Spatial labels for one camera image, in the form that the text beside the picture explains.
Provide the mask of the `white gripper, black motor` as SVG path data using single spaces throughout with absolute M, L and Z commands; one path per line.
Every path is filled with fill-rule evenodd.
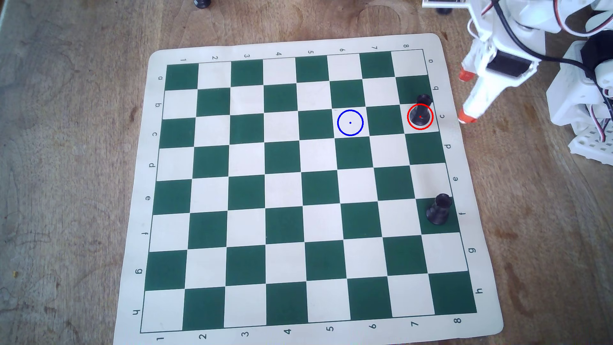
M 530 50 L 545 54 L 545 32 L 540 29 L 510 23 L 517 39 Z M 520 86 L 532 76 L 541 59 L 521 49 L 501 23 L 493 24 L 490 38 L 473 39 L 470 51 L 461 62 L 458 78 L 470 81 L 478 75 L 469 97 L 458 112 L 458 121 L 474 123 L 483 115 L 498 95 L 509 87 Z

